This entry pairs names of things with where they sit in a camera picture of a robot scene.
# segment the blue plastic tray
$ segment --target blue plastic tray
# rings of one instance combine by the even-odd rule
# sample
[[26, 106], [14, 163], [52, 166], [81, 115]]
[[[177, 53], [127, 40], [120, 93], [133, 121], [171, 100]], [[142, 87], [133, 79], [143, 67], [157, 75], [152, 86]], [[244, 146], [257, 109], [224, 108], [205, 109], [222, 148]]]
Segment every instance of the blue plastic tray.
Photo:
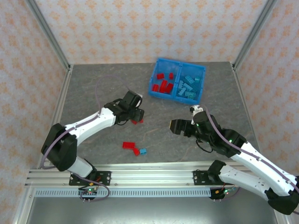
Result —
[[[169, 79], [170, 72], [173, 73], [173, 80]], [[158, 73], [164, 73], [164, 79], [158, 80]], [[205, 66], [158, 58], [153, 74], [149, 81], [149, 95], [162, 99], [172, 99], [185, 104], [199, 104], [204, 87], [205, 74]], [[196, 77], [200, 79], [199, 83], [195, 83], [196, 88], [198, 88], [198, 90], [195, 92], [194, 99], [189, 99], [188, 96], [185, 96], [185, 94], [183, 94], [183, 96], [178, 95], [178, 92], [180, 91], [178, 89], [179, 81], [182, 80], [185, 83], [184, 77], [186, 76], [190, 76], [193, 80]], [[167, 84], [174, 84], [173, 89], [169, 94], [155, 92], [152, 90], [154, 84], [158, 84], [160, 86], [163, 80], [167, 80]]]

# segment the blue block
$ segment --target blue block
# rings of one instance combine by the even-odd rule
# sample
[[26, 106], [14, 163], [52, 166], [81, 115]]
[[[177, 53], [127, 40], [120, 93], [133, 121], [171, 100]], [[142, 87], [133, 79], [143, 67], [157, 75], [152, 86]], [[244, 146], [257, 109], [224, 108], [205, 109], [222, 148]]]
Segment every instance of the blue block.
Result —
[[195, 80], [196, 83], [200, 83], [200, 78], [199, 77], [195, 77], [194, 80]]
[[139, 149], [140, 155], [145, 155], [146, 154], [146, 148], [141, 148]]
[[194, 80], [191, 78], [191, 76], [185, 76], [184, 80], [188, 83], [188, 84], [193, 84]]
[[191, 86], [189, 86], [188, 84], [186, 84], [186, 83], [184, 83], [184, 85], [183, 85], [186, 89], [188, 89], [188, 90], [192, 90], [193, 88], [191, 87]]
[[185, 92], [186, 97], [188, 97], [190, 95], [194, 98], [196, 94], [195, 94], [195, 92], [188, 92], [188, 91]]
[[178, 88], [181, 90], [183, 88], [184, 82], [182, 80], [179, 81]]
[[181, 89], [181, 90], [178, 92], [178, 95], [182, 96], [182, 95], [184, 94], [185, 91], [186, 91], [186, 88]]

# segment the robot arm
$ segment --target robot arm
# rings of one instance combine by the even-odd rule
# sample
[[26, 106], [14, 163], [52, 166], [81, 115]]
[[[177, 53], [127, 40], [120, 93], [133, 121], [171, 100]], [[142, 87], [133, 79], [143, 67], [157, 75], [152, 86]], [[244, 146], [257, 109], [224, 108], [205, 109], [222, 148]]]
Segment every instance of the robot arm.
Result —
[[59, 123], [55, 124], [50, 129], [42, 147], [42, 153], [45, 155], [48, 147], [63, 132], [71, 130], [54, 145], [47, 158], [59, 171], [68, 170], [94, 181], [97, 170], [87, 160], [77, 156], [77, 146], [104, 128], [126, 122], [129, 119], [141, 121], [144, 115], [144, 110], [139, 109], [141, 103], [142, 96], [133, 91], [128, 91], [123, 99], [105, 104], [101, 111], [81, 121], [66, 126]]
[[[269, 205], [284, 214], [291, 214], [299, 204], [298, 178], [277, 167], [262, 156], [246, 139], [231, 129], [223, 129], [213, 115], [208, 117], [199, 105], [192, 106], [192, 120], [172, 120], [174, 134], [184, 131], [184, 136], [195, 137], [197, 143], [205, 141], [211, 149], [243, 164], [256, 176], [236, 170], [224, 162], [214, 161], [208, 179], [214, 184], [231, 183], [247, 189], [268, 201]], [[224, 141], [216, 130], [227, 140]]]

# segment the orange floral pattern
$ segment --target orange floral pattern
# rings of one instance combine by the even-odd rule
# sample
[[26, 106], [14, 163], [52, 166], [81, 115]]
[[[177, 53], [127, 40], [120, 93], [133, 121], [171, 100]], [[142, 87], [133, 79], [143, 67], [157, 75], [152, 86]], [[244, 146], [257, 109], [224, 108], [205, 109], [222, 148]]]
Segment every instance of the orange floral pattern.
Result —
[[295, 175], [299, 173], [298, 8], [297, 0], [276, 4], [238, 70], [262, 153]]
[[36, 166], [49, 131], [65, 70], [26, 1], [1, 1], [0, 14], [0, 222], [12, 223], [28, 170]]
[[266, 2], [37, 0], [74, 64], [233, 62]]

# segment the gray table surface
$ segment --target gray table surface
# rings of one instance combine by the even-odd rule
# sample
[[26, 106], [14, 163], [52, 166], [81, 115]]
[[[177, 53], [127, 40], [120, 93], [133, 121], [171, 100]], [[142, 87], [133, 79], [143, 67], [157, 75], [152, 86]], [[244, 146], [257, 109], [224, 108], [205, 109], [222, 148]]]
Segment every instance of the gray table surface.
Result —
[[[206, 78], [201, 104], [205, 104], [223, 128], [234, 129], [257, 148], [257, 143], [242, 103], [230, 63], [196, 63], [206, 66]], [[154, 63], [75, 65], [67, 91], [61, 124], [79, 121], [98, 110], [95, 84], [99, 77], [116, 75], [129, 88], [143, 95], [140, 106], [145, 111], [144, 123], [106, 128], [78, 146], [78, 155], [92, 164], [178, 162], [228, 160], [215, 152], [201, 151], [194, 138], [174, 135], [169, 124], [172, 119], [191, 119], [190, 105], [148, 95], [149, 80]], [[98, 94], [102, 106], [127, 92], [117, 78], [106, 77], [100, 82]], [[122, 149], [124, 141], [133, 141], [147, 154], [135, 156]], [[203, 148], [210, 150], [208, 144]]]

